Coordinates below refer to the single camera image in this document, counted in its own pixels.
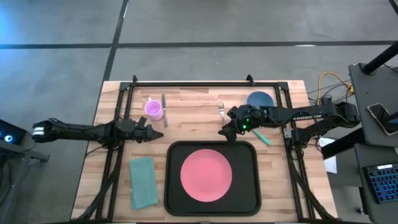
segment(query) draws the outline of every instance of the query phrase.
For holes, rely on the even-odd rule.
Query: pink plate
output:
[[[228,191],[232,169],[226,158],[211,149],[200,149],[190,154],[181,167],[181,183],[192,198],[213,202]]]

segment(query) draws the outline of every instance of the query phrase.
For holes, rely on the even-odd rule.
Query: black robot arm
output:
[[[66,124],[58,119],[50,118],[33,125],[32,138],[35,142],[51,142],[57,139],[73,139],[97,141],[100,144],[116,147],[119,140],[135,140],[139,143],[153,141],[163,137],[151,125],[145,126],[146,118],[138,122],[131,119],[120,119],[106,124],[86,126]]]
[[[323,135],[336,127],[353,128],[360,123],[356,106],[345,102],[294,109],[276,106],[260,106],[257,109],[251,105],[242,105],[239,108],[232,107],[227,115],[231,122],[224,125],[218,134],[224,135],[229,142],[235,142],[236,134],[244,134],[254,128],[276,128],[291,121],[323,118],[306,128],[284,130],[284,134],[292,138],[293,145],[298,148],[305,148],[310,138],[318,134]]]

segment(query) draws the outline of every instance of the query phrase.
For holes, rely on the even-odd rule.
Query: black tray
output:
[[[184,160],[199,149],[221,153],[232,168],[227,193],[214,202],[199,202],[189,196],[180,180]],[[254,147],[246,141],[177,141],[167,151],[164,207],[175,216],[252,216],[261,208],[261,191]]]

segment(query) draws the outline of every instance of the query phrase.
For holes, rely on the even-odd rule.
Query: floor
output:
[[[305,80],[308,91],[316,90],[322,72],[348,80],[349,64],[370,61],[398,39],[391,2],[0,0],[0,105],[7,105],[0,118],[27,130],[51,117],[91,124],[102,82],[132,75],[242,80],[251,74],[256,80]],[[187,42],[198,44],[181,47]],[[388,64],[398,65],[398,58]],[[337,82],[326,76],[322,85]],[[69,219],[86,146],[56,141],[35,148],[51,158],[26,175],[15,223]],[[356,189],[331,185],[340,218],[369,221],[355,211]]]

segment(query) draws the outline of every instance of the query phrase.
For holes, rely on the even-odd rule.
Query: silver knife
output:
[[[163,108],[164,127],[167,128],[169,124],[167,122],[167,116],[166,116],[166,96],[164,95],[164,93],[162,94],[162,108]]]

